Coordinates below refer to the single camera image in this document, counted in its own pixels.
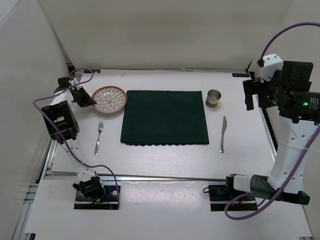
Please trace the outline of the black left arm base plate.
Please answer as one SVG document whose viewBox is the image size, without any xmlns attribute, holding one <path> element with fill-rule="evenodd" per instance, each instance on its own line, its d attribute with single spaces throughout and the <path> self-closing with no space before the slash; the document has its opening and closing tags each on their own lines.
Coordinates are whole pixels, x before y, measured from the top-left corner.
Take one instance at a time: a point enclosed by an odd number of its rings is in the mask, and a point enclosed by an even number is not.
<svg viewBox="0 0 320 240">
<path fill-rule="evenodd" d="M 119 210 L 121 185 L 118 182 L 102 181 L 92 177 L 72 185 L 76 189 L 75 210 Z"/>
</svg>

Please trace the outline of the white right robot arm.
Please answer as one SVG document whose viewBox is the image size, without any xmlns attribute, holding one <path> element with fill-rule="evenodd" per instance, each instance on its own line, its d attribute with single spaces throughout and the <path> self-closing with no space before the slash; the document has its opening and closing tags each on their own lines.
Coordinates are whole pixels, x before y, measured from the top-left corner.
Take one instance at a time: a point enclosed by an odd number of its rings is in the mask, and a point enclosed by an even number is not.
<svg viewBox="0 0 320 240">
<path fill-rule="evenodd" d="M 304 156 L 320 133 L 320 95 L 311 92 L 313 63 L 284 61 L 281 69 L 265 80 L 243 81 L 245 104 L 253 110 L 253 96 L 262 109 L 279 110 L 280 138 L 269 176 L 232 174 L 226 178 L 224 193 L 230 200 L 242 193 L 256 198 L 308 205 L 310 197 L 303 190 Z"/>
</svg>

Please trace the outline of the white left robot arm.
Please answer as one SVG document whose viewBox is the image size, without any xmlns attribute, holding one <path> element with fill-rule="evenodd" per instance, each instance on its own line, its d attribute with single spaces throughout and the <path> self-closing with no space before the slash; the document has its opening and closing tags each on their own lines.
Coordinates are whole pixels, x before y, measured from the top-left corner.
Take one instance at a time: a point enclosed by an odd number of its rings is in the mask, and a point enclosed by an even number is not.
<svg viewBox="0 0 320 240">
<path fill-rule="evenodd" d="M 45 125 L 51 139 L 62 146 L 76 171 L 78 182 L 73 187 L 85 198 L 100 200 L 105 194 L 105 188 L 96 171 L 88 167 L 85 160 L 80 160 L 84 156 L 77 139 L 80 128 L 71 109 L 73 103 L 86 108 L 97 102 L 82 86 L 69 88 L 76 83 L 69 77 L 61 77 L 57 81 L 55 97 L 49 105 L 41 108 Z"/>
</svg>

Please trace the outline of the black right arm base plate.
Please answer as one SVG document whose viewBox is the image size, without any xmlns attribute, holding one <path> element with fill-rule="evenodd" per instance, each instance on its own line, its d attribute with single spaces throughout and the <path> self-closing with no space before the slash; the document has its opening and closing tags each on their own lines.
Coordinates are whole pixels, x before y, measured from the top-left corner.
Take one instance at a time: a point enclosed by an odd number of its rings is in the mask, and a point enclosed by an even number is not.
<svg viewBox="0 0 320 240">
<path fill-rule="evenodd" d="M 225 185 L 208 185 L 202 192 L 209 194 L 210 211 L 211 212 L 223 212 L 226 205 L 241 193 L 236 193 L 235 196 L 231 196 L 227 193 Z M 233 202 L 229 207 L 229 211 L 255 211 L 258 209 L 256 199 L 253 196 L 244 196 Z"/>
</svg>

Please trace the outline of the dark green cloth napkin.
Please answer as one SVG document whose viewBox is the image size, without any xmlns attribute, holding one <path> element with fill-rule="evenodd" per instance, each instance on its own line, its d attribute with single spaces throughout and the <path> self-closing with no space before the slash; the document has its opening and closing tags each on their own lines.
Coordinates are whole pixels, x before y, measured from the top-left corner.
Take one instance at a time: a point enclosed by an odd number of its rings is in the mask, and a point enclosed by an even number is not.
<svg viewBox="0 0 320 240">
<path fill-rule="evenodd" d="M 129 90 L 120 141 L 132 146 L 207 145 L 201 91 Z"/>
</svg>

